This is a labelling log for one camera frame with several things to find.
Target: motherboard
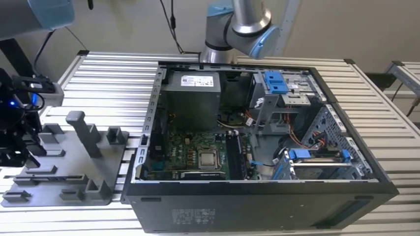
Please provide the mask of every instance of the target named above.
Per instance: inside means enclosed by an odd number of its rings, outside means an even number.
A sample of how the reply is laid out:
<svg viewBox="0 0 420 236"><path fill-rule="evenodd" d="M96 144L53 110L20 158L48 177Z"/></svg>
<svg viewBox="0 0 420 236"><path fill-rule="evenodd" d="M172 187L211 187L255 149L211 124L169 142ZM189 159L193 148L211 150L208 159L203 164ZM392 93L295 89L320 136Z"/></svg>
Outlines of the motherboard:
<svg viewBox="0 0 420 236"><path fill-rule="evenodd" d="M161 160L151 160L149 180L231 180L231 170L237 168L228 157L225 134L169 131L168 154ZM240 135L241 155L252 159L248 134ZM255 166L239 167L247 173L244 179L256 179Z"/></svg>

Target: blue plastic latch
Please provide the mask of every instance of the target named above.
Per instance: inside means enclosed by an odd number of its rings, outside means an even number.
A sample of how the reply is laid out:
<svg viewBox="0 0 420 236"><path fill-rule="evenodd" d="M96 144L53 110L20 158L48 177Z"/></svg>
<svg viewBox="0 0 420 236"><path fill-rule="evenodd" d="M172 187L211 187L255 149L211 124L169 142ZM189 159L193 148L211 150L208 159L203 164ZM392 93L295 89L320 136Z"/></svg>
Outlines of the blue plastic latch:
<svg viewBox="0 0 420 236"><path fill-rule="evenodd" d="M279 71L269 71L264 72L264 80L268 86L269 93L273 94L287 94L289 88L284 83L283 75Z"/></svg>
<svg viewBox="0 0 420 236"><path fill-rule="evenodd" d="M351 155L349 155L349 152L348 152L348 150L347 149L343 149L341 150L341 154L343 154L343 158L344 158L344 160L343 160L343 162L349 162L349 160L351 160Z"/></svg>
<svg viewBox="0 0 420 236"><path fill-rule="evenodd" d="M260 165L260 166L264 165L263 162L260 162L260 161L253 161L253 160L249 160L249 163L251 163L251 164L255 164L255 165Z"/></svg>
<svg viewBox="0 0 420 236"><path fill-rule="evenodd" d="M296 158L295 151L291 150L289 151L289 159L293 160L295 158Z"/></svg>
<svg viewBox="0 0 420 236"><path fill-rule="evenodd" d="M296 158L311 158L309 150L307 149L293 149Z"/></svg>

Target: robotic arm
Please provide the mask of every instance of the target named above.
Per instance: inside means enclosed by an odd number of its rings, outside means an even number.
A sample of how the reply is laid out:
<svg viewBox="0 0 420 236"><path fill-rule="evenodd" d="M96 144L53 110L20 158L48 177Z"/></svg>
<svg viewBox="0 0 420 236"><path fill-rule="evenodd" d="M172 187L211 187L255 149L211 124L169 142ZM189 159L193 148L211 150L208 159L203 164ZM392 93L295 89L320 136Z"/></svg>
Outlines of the robotic arm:
<svg viewBox="0 0 420 236"><path fill-rule="evenodd" d="M0 0L0 40L40 30L52 31L75 20L71 0ZM39 110L61 90L47 77L8 76L0 68L0 166L40 166L32 155L45 155L39 133Z"/></svg>
<svg viewBox="0 0 420 236"><path fill-rule="evenodd" d="M261 0L224 0L208 7L205 47L200 62L236 63L237 49L253 59L263 59L280 35L271 24L271 12Z"/></svg>

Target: sticker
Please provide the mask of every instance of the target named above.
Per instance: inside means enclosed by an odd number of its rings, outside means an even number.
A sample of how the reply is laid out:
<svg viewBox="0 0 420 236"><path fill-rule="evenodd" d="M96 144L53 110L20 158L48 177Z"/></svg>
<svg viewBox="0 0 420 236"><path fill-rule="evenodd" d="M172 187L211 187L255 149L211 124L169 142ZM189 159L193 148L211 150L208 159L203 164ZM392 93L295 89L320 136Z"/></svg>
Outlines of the sticker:
<svg viewBox="0 0 420 236"><path fill-rule="evenodd" d="M181 77L181 86L213 87L212 76L191 76Z"/></svg>
<svg viewBox="0 0 420 236"><path fill-rule="evenodd" d="M292 89L297 89L299 86L296 84L288 84L288 87L292 88Z"/></svg>
<svg viewBox="0 0 420 236"><path fill-rule="evenodd" d="M215 208L172 209L172 223L175 225L212 225L215 216Z"/></svg>
<svg viewBox="0 0 420 236"><path fill-rule="evenodd" d="M252 125L252 122L253 122L253 119L252 118L248 118L247 122L245 122L245 125L251 126Z"/></svg>

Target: slatted metal table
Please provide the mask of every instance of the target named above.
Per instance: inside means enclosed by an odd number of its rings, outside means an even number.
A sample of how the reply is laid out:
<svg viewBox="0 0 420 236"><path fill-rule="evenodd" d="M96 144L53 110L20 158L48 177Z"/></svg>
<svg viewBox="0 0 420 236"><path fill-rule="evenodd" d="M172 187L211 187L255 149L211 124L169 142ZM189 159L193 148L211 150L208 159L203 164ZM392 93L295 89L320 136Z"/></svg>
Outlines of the slatted metal table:
<svg viewBox="0 0 420 236"><path fill-rule="evenodd" d="M387 73L393 74L420 97L420 62L393 61Z"/></svg>
<svg viewBox="0 0 420 236"><path fill-rule="evenodd" d="M63 107L47 108L44 123L59 123L69 130L65 115L71 110L85 112L85 121L99 130L121 126L131 133L124 154L113 202L88 207L0 207L3 235L143 235L141 225L129 205L121 205L120 195L128 160L139 144L145 109L160 60L196 61L187 55L121 54L91 52L77 56L59 83L64 88ZM345 110L364 142L400 195L375 209L343 231L253 232L220 235L420 235L420 131L380 92L360 68L339 59L239 57L240 64L316 67L339 104ZM0 193L12 185L19 168L0 170Z"/></svg>

